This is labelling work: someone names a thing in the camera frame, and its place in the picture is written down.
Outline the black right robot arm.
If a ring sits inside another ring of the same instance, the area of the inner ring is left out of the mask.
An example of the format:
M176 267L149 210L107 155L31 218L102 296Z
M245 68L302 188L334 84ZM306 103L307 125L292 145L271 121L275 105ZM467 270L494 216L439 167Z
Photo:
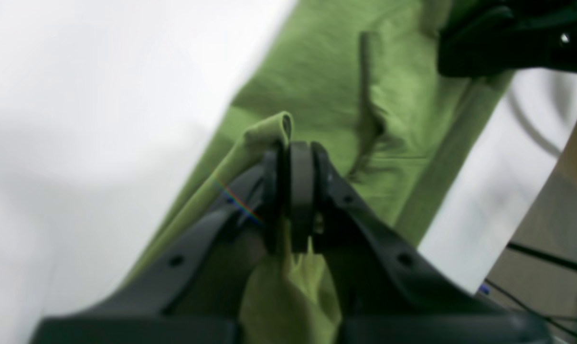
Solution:
M447 77L577 74L577 0L485 0L441 32L437 67Z

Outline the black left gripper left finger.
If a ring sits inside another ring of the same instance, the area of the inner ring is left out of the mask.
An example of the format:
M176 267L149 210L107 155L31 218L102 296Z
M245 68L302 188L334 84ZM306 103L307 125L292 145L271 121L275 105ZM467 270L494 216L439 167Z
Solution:
M241 344L241 300L275 252L282 146L235 178L144 272L79 313L46 318L33 344Z

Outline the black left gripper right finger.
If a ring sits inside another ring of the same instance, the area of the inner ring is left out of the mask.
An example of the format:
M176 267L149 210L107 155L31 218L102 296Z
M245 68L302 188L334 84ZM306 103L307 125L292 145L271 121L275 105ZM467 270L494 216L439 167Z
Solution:
M319 143L288 148L291 248L325 259L339 344L550 344L545 323L464 292L385 225Z

